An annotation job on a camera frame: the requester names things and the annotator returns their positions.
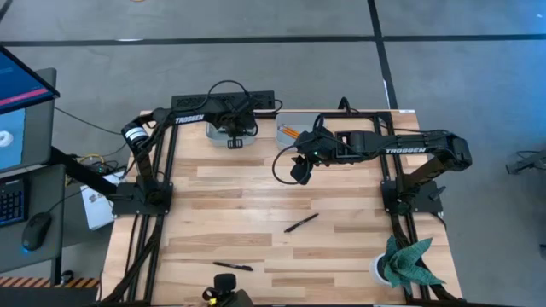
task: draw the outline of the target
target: gray concrete floor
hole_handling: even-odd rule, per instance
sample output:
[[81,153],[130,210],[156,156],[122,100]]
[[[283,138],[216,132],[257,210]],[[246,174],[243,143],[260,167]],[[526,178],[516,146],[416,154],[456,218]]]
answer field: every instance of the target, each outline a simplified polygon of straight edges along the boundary
[[[15,0],[0,40],[370,35],[365,0],[55,3]],[[546,33],[546,5],[517,0],[378,0],[384,35]],[[543,149],[546,42],[387,43],[400,108],[423,129],[468,139],[474,163],[443,175],[452,253],[470,301],[541,306],[546,266],[545,174],[509,176],[514,152]],[[223,78],[275,90],[285,107],[386,108],[374,43],[262,43],[124,47],[10,48],[31,68],[58,69],[57,105],[118,130],[170,96],[202,93]],[[218,90],[231,90],[226,85]],[[68,153],[107,154],[123,141],[57,113],[54,144]],[[125,162],[128,152],[115,158]],[[108,238],[64,250],[63,267],[81,276],[102,269]],[[10,272],[47,276],[48,264]]]

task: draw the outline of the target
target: white paper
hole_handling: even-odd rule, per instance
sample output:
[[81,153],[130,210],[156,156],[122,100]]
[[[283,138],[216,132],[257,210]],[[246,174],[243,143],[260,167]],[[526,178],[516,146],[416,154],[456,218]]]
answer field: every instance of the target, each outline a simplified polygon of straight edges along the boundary
[[[105,176],[104,179],[118,185],[119,178],[122,175],[123,171],[120,171]],[[107,200],[104,195],[90,189],[86,185],[81,186],[80,188],[82,190],[82,197],[84,198],[85,215],[87,216],[87,225],[89,226],[89,229],[99,229],[100,227],[113,222],[112,202]]]

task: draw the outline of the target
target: pen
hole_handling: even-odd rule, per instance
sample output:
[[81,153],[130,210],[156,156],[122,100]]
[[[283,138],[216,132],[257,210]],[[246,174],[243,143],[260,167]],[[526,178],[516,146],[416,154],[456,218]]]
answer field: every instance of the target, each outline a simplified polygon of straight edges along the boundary
[[253,271],[253,268],[249,267],[248,265],[226,264],[226,263],[221,263],[218,261],[213,262],[213,264],[224,266],[226,268],[231,268],[231,269],[242,269],[242,270],[247,270],[249,272]]
[[315,213],[315,214],[313,214],[312,216],[306,218],[305,220],[300,221],[300,222],[296,223],[295,225],[288,227],[286,230],[284,230],[284,232],[285,232],[285,233],[292,232],[292,230],[294,230],[294,229],[298,228],[299,226],[301,226],[301,225],[303,225],[303,224],[309,222],[310,220],[312,220],[312,219],[315,218],[315,217],[318,217],[318,213]]

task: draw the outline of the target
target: potted plant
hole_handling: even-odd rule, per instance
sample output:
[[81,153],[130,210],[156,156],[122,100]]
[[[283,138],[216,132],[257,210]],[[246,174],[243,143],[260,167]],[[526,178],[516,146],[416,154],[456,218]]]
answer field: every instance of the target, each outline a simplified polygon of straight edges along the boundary
[[372,260],[369,272],[377,282],[391,287],[402,285],[408,293],[411,293],[411,282],[419,285],[442,284],[444,282],[428,269],[415,264],[432,242],[432,238],[425,239],[398,249],[396,239],[391,235],[386,242],[386,252]]

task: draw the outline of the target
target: keyboard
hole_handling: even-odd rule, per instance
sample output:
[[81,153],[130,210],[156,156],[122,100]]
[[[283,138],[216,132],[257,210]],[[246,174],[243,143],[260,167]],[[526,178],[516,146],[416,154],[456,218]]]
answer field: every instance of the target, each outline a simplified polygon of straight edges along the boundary
[[23,177],[0,181],[0,227],[28,219],[25,187],[26,179]]

